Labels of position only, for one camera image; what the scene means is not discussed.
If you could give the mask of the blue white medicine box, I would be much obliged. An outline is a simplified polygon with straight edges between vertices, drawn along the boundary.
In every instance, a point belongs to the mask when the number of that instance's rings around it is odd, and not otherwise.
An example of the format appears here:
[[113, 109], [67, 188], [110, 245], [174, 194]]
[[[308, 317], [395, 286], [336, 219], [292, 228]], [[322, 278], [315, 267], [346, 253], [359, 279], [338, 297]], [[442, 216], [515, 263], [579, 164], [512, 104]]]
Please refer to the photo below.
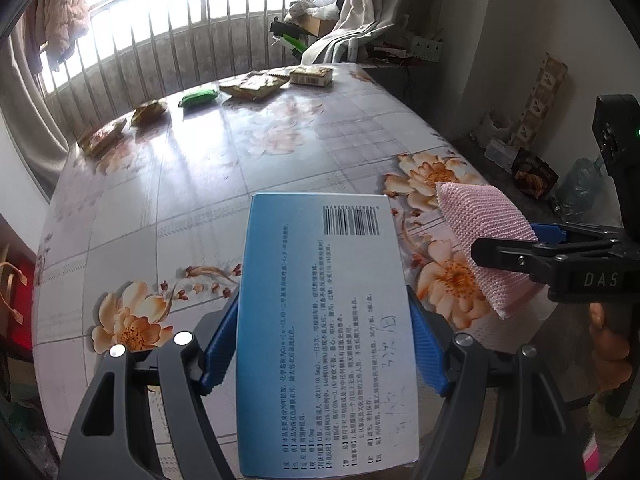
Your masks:
[[410, 307], [385, 196], [253, 197], [235, 364], [245, 477], [341, 478], [418, 458]]

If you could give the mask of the grey curtain left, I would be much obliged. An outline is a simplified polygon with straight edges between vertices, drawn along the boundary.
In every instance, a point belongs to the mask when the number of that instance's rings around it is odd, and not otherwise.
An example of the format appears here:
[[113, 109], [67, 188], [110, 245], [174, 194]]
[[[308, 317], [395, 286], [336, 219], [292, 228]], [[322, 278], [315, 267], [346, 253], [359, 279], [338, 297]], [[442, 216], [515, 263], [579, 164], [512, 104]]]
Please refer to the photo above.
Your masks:
[[1, 110], [17, 151], [50, 200], [70, 147], [28, 67], [23, 20], [1, 47]]

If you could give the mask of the grey curtain right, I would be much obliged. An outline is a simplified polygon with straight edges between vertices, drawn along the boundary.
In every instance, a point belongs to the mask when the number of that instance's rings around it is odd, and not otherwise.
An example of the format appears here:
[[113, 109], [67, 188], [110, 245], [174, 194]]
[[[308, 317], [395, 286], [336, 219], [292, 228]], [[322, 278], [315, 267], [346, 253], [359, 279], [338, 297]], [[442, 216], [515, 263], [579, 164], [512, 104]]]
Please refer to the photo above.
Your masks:
[[345, 0], [332, 32], [302, 56], [304, 65], [354, 62], [359, 50], [378, 39], [410, 41], [436, 32], [442, 0]]

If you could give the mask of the small printed box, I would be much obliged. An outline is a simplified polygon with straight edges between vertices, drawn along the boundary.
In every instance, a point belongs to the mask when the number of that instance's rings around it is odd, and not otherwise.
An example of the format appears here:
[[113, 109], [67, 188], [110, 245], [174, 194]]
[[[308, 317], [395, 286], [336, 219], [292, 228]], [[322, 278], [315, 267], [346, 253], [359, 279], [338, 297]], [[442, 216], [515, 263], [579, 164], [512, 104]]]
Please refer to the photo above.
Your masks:
[[290, 71], [288, 80], [291, 84], [326, 88], [333, 80], [333, 70], [319, 65], [301, 65]]

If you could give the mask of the pink scrubbing sponge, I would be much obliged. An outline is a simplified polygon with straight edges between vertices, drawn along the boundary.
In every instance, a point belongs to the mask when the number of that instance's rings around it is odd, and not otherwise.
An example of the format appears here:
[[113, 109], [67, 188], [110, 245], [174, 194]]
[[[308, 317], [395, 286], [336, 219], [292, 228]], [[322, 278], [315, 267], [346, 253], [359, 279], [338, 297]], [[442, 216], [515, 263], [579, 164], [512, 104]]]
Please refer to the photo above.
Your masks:
[[503, 249], [538, 243], [524, 214], [498, 188], [446, 182], [436, 186], [439, 209], [469, 261], [476, 284], [499, 318], [510, 318], [541, 286], [518, 266], [502, 260]]

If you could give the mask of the brown snack wrapper left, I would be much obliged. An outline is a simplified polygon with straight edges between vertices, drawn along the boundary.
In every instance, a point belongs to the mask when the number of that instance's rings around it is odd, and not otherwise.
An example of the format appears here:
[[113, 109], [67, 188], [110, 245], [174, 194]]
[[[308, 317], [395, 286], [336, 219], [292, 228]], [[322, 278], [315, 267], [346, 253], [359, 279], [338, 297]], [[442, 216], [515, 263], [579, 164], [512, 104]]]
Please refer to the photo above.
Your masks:
[[85, 134], [78, 146], [86, 156], [99, 157], [122, 137], [126, 125], [125, 117], [112, 120], [95, 132]]

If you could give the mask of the metal balcony railing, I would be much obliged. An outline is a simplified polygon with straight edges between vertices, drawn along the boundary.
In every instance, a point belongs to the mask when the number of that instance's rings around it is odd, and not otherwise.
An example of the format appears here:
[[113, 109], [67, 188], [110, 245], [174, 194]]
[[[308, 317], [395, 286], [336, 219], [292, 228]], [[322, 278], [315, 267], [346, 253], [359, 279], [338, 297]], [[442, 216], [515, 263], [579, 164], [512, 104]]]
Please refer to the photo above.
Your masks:
[[293, 0], [88, 0], [89, 30], [38, 79], [73, 134], [198, 84], [293, 63], [270, 25]]

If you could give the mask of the black orange snack box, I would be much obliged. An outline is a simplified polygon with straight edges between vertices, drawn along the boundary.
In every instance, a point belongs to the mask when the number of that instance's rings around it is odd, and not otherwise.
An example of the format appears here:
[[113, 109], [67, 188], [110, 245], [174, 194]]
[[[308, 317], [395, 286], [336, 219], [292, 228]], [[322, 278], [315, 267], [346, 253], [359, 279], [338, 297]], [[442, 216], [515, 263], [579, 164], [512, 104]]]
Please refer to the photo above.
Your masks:
[[512, 162], [511, 176], [516, 187], [535, 200], [544, 200], [559, 179], [546, 162], [525, 148], [518, 150]]

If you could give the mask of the hanging pink clothes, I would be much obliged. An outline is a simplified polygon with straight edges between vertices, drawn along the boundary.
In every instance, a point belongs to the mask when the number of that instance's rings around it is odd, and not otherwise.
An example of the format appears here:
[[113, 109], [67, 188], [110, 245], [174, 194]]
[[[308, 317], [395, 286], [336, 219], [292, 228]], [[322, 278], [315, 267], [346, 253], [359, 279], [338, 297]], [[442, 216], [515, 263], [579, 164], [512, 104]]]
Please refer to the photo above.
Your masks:
[[41, 53], [51, 70], [74, 53], [90, 26], [87, 0], [32, 0], [24, 14], [24, 51], [30, 71], [42, 71]]

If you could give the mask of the grey curtain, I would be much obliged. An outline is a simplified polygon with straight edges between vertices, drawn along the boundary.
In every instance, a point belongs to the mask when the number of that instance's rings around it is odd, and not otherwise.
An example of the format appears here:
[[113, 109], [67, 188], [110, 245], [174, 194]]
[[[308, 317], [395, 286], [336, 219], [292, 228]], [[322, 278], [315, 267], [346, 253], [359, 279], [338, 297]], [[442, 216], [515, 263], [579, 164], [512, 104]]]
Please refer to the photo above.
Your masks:
[[17, 151], [50, 200], [70, 147], [28, 67], [23, 20], [1, 47], [1, 110]]
[[410, 41], [436, 32], [442, 0], [345, 0], [332, 32], [302, 56], [304, 65], [354, 62], [359, 50], [378, 39]]

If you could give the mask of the small brown yellow packet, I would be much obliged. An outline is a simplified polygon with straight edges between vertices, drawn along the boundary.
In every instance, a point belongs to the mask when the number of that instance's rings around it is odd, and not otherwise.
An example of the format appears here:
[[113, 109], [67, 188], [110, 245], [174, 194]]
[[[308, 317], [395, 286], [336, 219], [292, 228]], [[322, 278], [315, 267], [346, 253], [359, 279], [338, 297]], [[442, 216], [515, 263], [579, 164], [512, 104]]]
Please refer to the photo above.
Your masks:
[[134, 110], [130, 124], [136, 128], [152, 125], [165, 115], [166, 110], [167, 104], [164, 101], [153, 100], [143, 103]]

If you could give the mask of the tall patterned cardboard box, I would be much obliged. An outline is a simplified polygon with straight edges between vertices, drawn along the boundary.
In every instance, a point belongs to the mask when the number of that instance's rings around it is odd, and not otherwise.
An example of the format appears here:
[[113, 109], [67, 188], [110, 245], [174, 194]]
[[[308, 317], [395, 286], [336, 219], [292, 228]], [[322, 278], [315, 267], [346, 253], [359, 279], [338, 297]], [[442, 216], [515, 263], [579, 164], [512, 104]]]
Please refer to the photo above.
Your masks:
[[529, 150], [541, 130], [568, 73], [568, 66], [547, 52], [524, 110], [512, 128], [509, 145]]

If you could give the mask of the clear water jug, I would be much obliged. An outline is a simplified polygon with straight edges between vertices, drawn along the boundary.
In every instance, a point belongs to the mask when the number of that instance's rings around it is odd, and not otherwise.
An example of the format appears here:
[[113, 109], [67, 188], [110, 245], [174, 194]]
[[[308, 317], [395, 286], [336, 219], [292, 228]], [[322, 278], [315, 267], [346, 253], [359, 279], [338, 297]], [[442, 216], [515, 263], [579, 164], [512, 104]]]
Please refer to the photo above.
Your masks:
[[560, 183], [555, 199], [562, 217], [567, 221], [578, 221], [591, 210], [604, 189], [604, 161], [580, 158]]

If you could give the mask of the cardboard box on balcony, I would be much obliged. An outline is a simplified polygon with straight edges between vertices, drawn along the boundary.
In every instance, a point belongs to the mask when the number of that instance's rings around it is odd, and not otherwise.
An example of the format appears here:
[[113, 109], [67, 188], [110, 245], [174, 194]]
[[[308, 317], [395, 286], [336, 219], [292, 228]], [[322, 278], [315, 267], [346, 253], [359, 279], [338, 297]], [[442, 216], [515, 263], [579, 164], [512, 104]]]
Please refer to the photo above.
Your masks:
[[321, 38], [332, 32], [337, 20], [320, 20], [320, 18], [305, 14], [296, 18], [295, 23], [307, 34]]

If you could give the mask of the white wall power strip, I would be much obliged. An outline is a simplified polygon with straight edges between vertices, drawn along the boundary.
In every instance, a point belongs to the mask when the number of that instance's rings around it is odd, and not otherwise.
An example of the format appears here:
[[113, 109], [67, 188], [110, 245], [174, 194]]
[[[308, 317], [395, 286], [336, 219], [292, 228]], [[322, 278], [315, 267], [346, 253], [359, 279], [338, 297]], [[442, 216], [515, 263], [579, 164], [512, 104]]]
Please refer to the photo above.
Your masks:
[[413, 58], [418, 58], [421, 61], [438, 63], [442, 55], [442, 40], [413, 36], [410, 54]]

